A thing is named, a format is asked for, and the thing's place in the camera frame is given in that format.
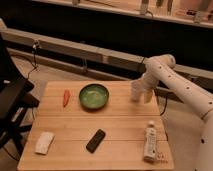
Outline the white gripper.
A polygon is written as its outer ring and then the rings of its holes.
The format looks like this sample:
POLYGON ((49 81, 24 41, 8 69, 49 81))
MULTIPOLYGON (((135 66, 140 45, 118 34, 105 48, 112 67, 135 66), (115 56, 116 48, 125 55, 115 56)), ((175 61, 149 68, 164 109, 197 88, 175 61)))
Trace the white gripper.
POLYGON ((143 74, 132 82, 132 87, 144 93, 144 102, 149 103, 153 97, 153 90, 158 85, 158 80, 152 75, 143 74))

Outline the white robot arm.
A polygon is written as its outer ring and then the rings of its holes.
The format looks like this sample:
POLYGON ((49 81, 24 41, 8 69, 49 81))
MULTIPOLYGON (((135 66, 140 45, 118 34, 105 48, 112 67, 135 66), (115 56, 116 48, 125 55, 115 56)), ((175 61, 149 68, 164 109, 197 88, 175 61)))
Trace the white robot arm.
POLYGON ((131 82, 131 99, 138 101, 144 95, 144 102, 150 102, 153 89, 163 82, 204 121, 195 171, 213 171, 213 94, 177 74, 175 65, 170 54, 148 58, 146 71, 131 82))

